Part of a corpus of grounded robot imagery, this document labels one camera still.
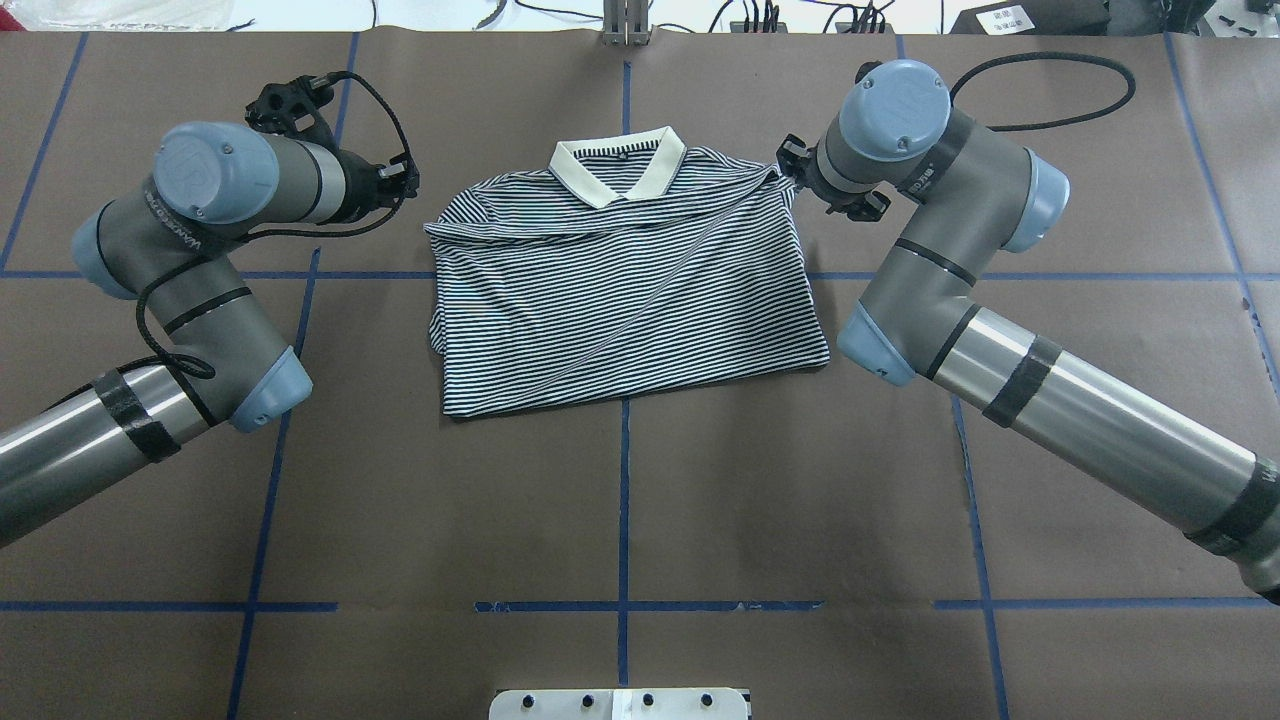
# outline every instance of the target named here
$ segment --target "white label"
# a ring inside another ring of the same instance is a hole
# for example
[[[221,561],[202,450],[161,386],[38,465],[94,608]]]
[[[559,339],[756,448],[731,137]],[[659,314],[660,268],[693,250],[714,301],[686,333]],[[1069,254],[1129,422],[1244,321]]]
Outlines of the white label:
[[[987,31],[987,35],[1012,35],[1036,27],[1036,23],[1027,15],[1027,10],[1021,5],[1010,5],[998,10],[978,13],[977,17],[978,22],[982,23],[982,29]]]

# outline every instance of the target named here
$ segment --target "white collar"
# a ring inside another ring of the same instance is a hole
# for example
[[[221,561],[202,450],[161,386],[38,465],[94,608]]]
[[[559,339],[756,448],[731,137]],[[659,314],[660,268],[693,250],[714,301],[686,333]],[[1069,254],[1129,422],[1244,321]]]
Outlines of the white collar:
[[[658,149],[654,151],[653,159],[649,160],[649,167],[625,195],[618,195],[613,188],[600,182],[573,156],[573,152],[579,150],[621,150],[653,141],[658,141]],[[561,181],[561,184],[576,195],[579,200],[591,208],[600,209],[623,197],[627,200],[662,197],[671,187],[671,181],[675,179],[676,170],[680,169],[680,161],[684,158],[685,143],[676,136],[676,131],[664,127],[600,140],[557,142],[556,152],[552,154],[550,170]]]

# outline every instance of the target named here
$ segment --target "blue joint cap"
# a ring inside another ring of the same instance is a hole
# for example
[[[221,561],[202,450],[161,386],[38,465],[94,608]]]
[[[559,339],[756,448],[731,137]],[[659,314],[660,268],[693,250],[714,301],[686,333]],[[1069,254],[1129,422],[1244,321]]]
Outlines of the blue joint cap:
[[[251,433],[306,400],[311,387],[311,377],[293,354],[293,347],[287,347],[232,414],[232,425],[242,433]]]
[[[97,245],[97,223],[105,210],[106,205],[99,208],[97,213],[90,215],[72,236],[72,259],[76,260],[76,266],[84,279],[102,288],[102,292],[119,300],[137,300],[137,293],[129,292],[111,275],[111,270],[106,269],[106,260],[102,259],[102,250]]]
[[[951,95],[919,60],[891,60],[863,77],[840,109],[840,135],[855,151],[893,163],[923,154],[951,119]]]
[[[1032,158],[1032,184],[1027,191],[1023,218],[1018,220],[1014,236],[1004,246],[1010,252],[1030,250],[1039,242],[1062,217],[1066,200],[1071,196],[1071,181],[1066,179],[1062,170],[1042,160],[1029,147],[1024,150]]]
[[[225,225],[266,208],[280,182],[280,161],[266,138],[247,127],[183,123],[160,141],[154,177],[175,213]]]
[[[836,345],[846,357],[899,387],[915,377],[915,370],[884,337],[861,302],[854,309],[845,329],[836,336]]]

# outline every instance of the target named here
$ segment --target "folded shirt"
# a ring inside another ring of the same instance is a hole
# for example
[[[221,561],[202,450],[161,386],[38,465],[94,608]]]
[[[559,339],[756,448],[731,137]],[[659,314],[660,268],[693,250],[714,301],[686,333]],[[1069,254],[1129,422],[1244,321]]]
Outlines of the folded shirt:
[[[632,396],[831,355],[776,165],[669,127],[561,142],[425,225],[445,415]]]

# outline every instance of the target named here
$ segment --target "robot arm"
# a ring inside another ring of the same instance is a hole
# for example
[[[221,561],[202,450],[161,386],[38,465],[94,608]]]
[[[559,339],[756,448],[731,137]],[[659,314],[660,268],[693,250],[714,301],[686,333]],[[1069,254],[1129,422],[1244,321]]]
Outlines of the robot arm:
[[[145,334],[157,357],[108,372],[0,434],[0,547],[214,425],[230,420],[252,432],[311,393],[293,348],[227,254],[262,234],[319,234],[250,233],[265,223],[353,223],[378,208],[394,213],[416,193],[407,143],[389,167],[338,149],[319,108],[344,78],[369,87],[351,73],[303,76],[266,86],[248,105],[255,129],[173,128],[142,186],[76,233],[82,274],[110,296],[138,301],[140,327],[150,309],[174,348]],[[300,131],[300,120],[311,124]]]
[[[1028,250],[1057,222],[1061,172],[954,109],[914,60],[864,65],[817,147],[788,137],[778,160],[854,220],[883,214],[881,182],[920,205],[838,336],[846,356],[954,392],[1235,561],[1280,605],[1272,461],[969,299],[997,250]]]

